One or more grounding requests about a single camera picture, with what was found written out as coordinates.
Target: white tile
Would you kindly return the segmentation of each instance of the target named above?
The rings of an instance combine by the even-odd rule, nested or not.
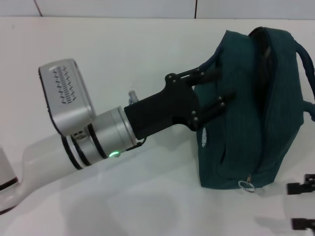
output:
[[[315,19],[314,0],[198,0],[197,18]]]
[[[33,0],[0,0],[0,16],[39,16]]]
[[[37,0],[43,16],[194,18],[195,0]]]

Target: bag strap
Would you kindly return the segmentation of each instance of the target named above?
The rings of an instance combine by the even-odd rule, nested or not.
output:
[[[296,43],[296,52],[299,54],[305,70],[306,77],[310,83],[315,98],[315,70],[312,59],[308,52],[298,42]],[[315,121],[315,105],[311,102],[304,101],[304,111],[310,113],[312,121]]]

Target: green backpack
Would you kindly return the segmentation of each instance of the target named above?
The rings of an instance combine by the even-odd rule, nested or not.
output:
[[[227,31],[202,71],[222,69],[222,79],[198,85],[201,106],[235,91],[226,112],[197,132],[203,187],[235,189],[274,181],[282,159],[315,106],[303,100],[296,53],[315,91],[312,60],[290,33],[256,28],[249,36]]]

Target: white table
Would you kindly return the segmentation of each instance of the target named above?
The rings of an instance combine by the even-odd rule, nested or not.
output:
[[[145,98],[164,87],[166,74],[203,63],[225,30],[248,34],[258,26],[288,30],[315,59],[315,21],[0,18],[0,143],[18,177],[24,148],[55,133],[39,66],[76,59],[100,114],[127,105],[131,89]],[[314,101],[299,65],[303,96]],[[176,126],[145,147],[39,189],[0,217],[0,234],[298,235],[289,219],[315,217],[315,194],[286,196],[285,185],[315,173],[314,155],[315,123],[305,114],[274,184],[257,194],[205,189],[195,134]]]

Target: vent slot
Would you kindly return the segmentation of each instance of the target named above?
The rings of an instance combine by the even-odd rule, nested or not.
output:
[[[63,104],[69,104],[76,99],[75,91],[71,85],[70,76],[65,66],[57,66],[53,69],[58,93]]]

